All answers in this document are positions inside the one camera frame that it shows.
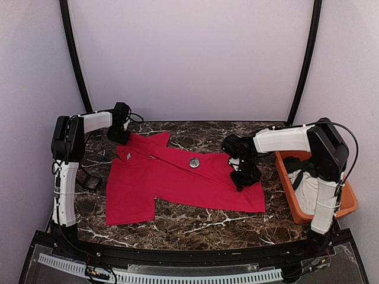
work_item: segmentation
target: white fabric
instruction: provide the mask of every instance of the white fabric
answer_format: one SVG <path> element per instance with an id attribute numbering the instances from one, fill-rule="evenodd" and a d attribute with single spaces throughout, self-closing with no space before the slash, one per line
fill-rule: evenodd
<path id="1" fill-rule="evenodd" d="M 295 182 L 297 175 L 300 172 L 301 170 L 297 170 L 296 172 L 288 174 L 292 184 Z M 318 190 L 319 182 L 317 181 L 317 178 L 312 177 L 309 172 L 304 172 L 303 179 L 295 190 L 295 194 L 297 202 L 305 214 L 314 215 Z"/>

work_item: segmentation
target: marble surface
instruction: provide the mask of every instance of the marble surface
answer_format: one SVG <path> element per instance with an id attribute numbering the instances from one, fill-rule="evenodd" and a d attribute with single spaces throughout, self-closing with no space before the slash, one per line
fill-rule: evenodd
<path id="1" fill-rule="evenodd" d="M 263 122 L 146 122 L 131 124 L 140 135 L 164 131 L 169 147 L 198 153 L 219 153 L 225 136 L 249 135 L 273 123 Z M 266 213 L 248 214 L 179 205 L 156 199 L 156 218 L 140 224 L 106 226 L 106 187 L 117 144 L 106 130 L 92 133 L 82 161 L 84 169 L 103 182 L 96 193 L 76 186 L 75 209 L 81 240 L 114 246 L 159 250 L 218 250 L 281 244 L 306 237 L 308 225 L 293 222 L 278 173 L 275 155 L 261 160 Z"/>

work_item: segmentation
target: white cable carrier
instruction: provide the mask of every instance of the white cable carrier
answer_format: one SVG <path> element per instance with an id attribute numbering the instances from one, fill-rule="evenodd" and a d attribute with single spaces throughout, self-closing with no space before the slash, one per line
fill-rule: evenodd
<path id="1" fill-rule="evenodd" d="M 61 259 L 56 256 L 43 253 L 40 253 L 38 262 L 71 275 L 83 278 L 86 277 L 84 274 L 85 264 L 83 262 L 72 262 L 70 260 Z M 98 269 L 97 271 L 106 273 L 105 271 L 102 271 L 102 269 Z M 117 276 L 117 283 L 128 284 L 256 284 L 283 280 L 281 269 L 238 275 L 186 277 L 134 274 L 118 269 L 113 269 L 113 271 Z M 104 283 L 114 283 L 114 276 L 111 275 L 108 281 L 101 279 L 96 280 Z"/>

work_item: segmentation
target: black curved pole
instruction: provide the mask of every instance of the black curved pole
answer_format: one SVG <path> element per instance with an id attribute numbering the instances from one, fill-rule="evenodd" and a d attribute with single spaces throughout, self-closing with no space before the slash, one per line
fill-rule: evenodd
<path id="1" fill-rule="evenodd" d="M 76 82 L 78 83 L 82 101 L 86 112 L 93 112 L 91 101 L 89 100 L 88 92 L 85 87 L 81 65 L 79 63 L 78 52 L 76 51 L 75 41 L 72 32 L 70 12 L 68 0 L 60 0 L 60 11 L 62 13 L 63 27 L 65 29 L 66 41 L 69 48 L 73 71 L 75 73 Z"/>
<path id="2" fill-rule="evenodd" d="M 317 29 L 319 27 L 321 4 L 322 4 L 322 0 L 314 0 L 312 20 L 311 20 L 310 29 L 309 29 L 306 53 L 304 56 L 303 67 L 301 68 L 300 77 L 298 80 L 294 100 L 292 102 L 290 114 L 287 119 L 288 125 L 292 125 L 294 123 L 295 117 L 300 105 L 301 97 L 303 96 L 304 87 L 306 85 L 309 67 L 312 60 L 314 44 L 316 42 Z"/>

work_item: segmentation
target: black cable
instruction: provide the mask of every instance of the black cable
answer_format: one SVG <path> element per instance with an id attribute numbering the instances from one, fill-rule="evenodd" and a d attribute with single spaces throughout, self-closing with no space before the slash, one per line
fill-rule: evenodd
<path id="1" fill-rule="evenodd" d="M 97 268 L 102 268 L 102 269 L 106 270 L 109 274 L 111 273 L 110 270 L 108 271 L 108 270 L 105 269 L 104 267 L 97 266 L 97 265 L 94 266 L 94 268 L 92 269 L 92 271 L 93 271 L 94 273 L 96 273 L 96 269 L 97 269 Z M 94 275 L 93 275 L 92 273 L 88 273 L 88 277 L 89 277 L 89 279 L 90 279 L 90 280 L 87 279 L 87 281 L 88 281 L 89 283 L 92 283 L 92 284 L 102 284 L 102 283 L 104 283 L 103 281 L 100 281 L 100 280 L 96 280 L 96 279 L 94 279 Z"/>
<path id="2" fill-rule="evenodd" d="M 60 233 L 62 234 L 63 238 L 66 240 L 66 242 L 75 250 L 77 250 L 78 252 L 80 253 L 83 253 L 83 254 L 86 254 L 88 257 L 93 257 L 94 259 L 96 259 L 99 263 L 102 263 L 103 265 L 100 266 L 100 265 L 97 265 L 97 266 L 94 266 L 94 269 L 99 267 L 99 268 L 102 268 L 104 269 L 105 271 L 107 271 L 109 274 L 112 274 L 113 277 L 114 277 L 114 284 L 117 284 L 117 277 L 116 277 L 116 274 L 114 273 L 113 269 L 111 268 L 111 266 L 109 264 L 106 264 L 105 262 L 103 262 L 99 257 L 97 256 L 94 256 L 93 254 L 91 253 L 88 253 L 87 251 L 85 250 L 81 250 L 79 249 L 77 246 L 75 246 L 74 244 L 72 244 L 68 239 L 67 237 L 65 236 L 65 234 L 63 233 L 63 230 L 60 226 L 60 221 L 59 221 L 59 200 L 58 198 L 56 198 L 56 203 L 57 203 L 57 207 L 56 207 L 56 211 L 57 211 L 57 223 L 58 223 L 58 227 L 59 227 L 59 230 L 60 230 Z"/>
<path id="3" fill-rule="evenodd" d="M 291 275 L 293 275 L 293 274 L 295 274 L 295 273 L 297 273 L 297 272 L 303 270 L 305 267 L 307 267 L 308 265 L 310 265 L 312 262 L 314 262 L 314 261 L 315 261 L 316 259 L 318 259 L 318 258 L 319 258 L 319 257 L 316 256 L 315 258 L 309 260 L 307 263 L 305 263 L 304 265 L 302 265 L 299 269 L 297 269 L 297 270 L 295 270 L 295 271 L 293 271 L 293 272 L 291 272 L 291 273 L 289 273 L 289 274 L 283 276 L 283 278 L 288 278 L 289 276 L 291 276 Z"/>
<path id="4" fill-rule="evenodd" d="M 329 124 L 329 125 L 335 125 L 335 126 L 338 126 L 338 127 L 341 127 L 343 128 L 344 130 L 346 130 L 350 135 L 351 137 L 353 137 L 354 139 L 354 142 L 355 142 L 355 147 L 356 147 L 356 152 L 355 152 L 355 158 L 354 158 L 354 161 L 353 163 L 351 164 L 351 167 L 350 167 L 350 170 L 349 172 L 346 174 L 345 178 L 343 179 L 342 183 L 340 183 L 340 185 L 344 185 L 346 180 L 348 179 L 349 175 L 351 174 L 351 172 L 353 171 L 353 168 L 356 164 L 356 161 L 358 160 L 358 154 L 359 154 L 359 144 L 358 144 L 358 140 L 356 139 L 356 136 L 354 135 L 354 133 L 348 129 L 346 126 L 340 124 L 340 123 L 336 123 L 336 122 L 329 122 L 329 121 L 317 121 L 317 122 L 314 122 L 314 123 L 308 123 L 306 124 L 306 126 L 310 126 L 310 125 L 313 125 L 313 124 Z"/>
<path id="5" fill-rule="evenodd" d="M 132 119 L 131 118 L 132 115 L 134 115 L 135 117 L 140 118 L 141 120 L 134 120 L 134 119 Z M 130 118 L 131 121 L 133 121 L 135 123 L 144 123 L 143 117 L 141 115 L 139 115 L 139 114 L 135 114 L 135 113 L 131 112 L 130 115 L 129 115 L 129 118 Z"/>
<path id="6" fill-rule="evenodd" d="M 315 265 L 313 265 L 313 266 L 310 266 L 306 271 L 304 271 L 303 273 L 300 273 L 300 274 L 298 274 L 298 275 L 292 275 L 292 276 L 289 276 L 289 275 L 287 275 L 287 276 L 282 276 L 283 278 L 298 278 L 298 277 L 300 277 L 300 276 L 304 276 L 305 274 L 308 274 L 308 273 L 311 273 L 311 272 L 314 272 L 314 271 L 316 271 L 316 269 L 317 270 L 319 270 L 319 269 L 322 269 L 322 268 L 324 268 L 324 267 L 326 267 L 326 266 L 323 266 L 323 265 L 325 265 L 325 264 L 320 264 L 320 262 L 318 262 L 318 264 L 315 264 Z"/>
<path id="7" fill-rule="evenodd" d="M 85 142 L 84 142 L 84 148 L 85 148 L 85 146 L 87 146 L 88 140 L 91 138 L 92 133 L 93 133 L 93 132 L 90 132 L 90 133 L 88 134 L 87 139 L 86 139 Z"/>
<path id="8" fill-rule="evenodd" d="M 52 174 L 55 176 L 57 174 L 57 172 L 59 171 L 61 165 L 62 165 L 63 161 L 60 161 L 60 163 L 58 163 L 57 161 L 54 161 L 53 164 L 52 164 Z"/>

